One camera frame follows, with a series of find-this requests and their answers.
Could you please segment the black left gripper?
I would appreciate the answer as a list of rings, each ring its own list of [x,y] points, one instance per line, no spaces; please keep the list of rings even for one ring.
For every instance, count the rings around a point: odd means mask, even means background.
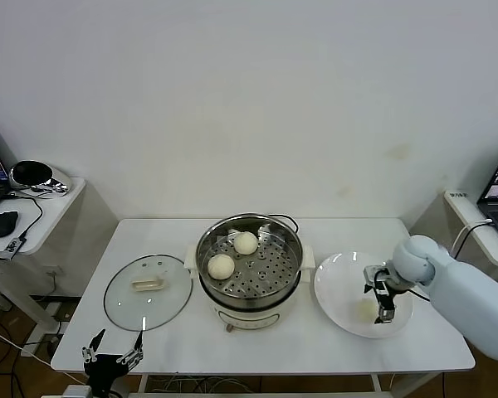
[[[121,357],[115,354],[96,354],[105,335],[101,329],[87,347],[81,349],[84,360],[84,370],[88,376],[87,384],[93,390],[109,390],[113,382],[127,374],[128,368],[135,368],[144,358],[143,334],[145,331],[145,317],[142,317],[141,328],[131,350]]]

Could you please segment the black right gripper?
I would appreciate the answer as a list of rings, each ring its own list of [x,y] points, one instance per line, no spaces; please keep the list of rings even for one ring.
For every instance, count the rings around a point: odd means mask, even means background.
[[[367,294],[372,289],[369,284],[364,285],[364,293]],[[378,315],[374,320],[375,324],[391,323],[395,316],[396,296],[403,291],[398,289],[398,285],[387,269],[379,269],[375,272],[375,295],[380,307]]]

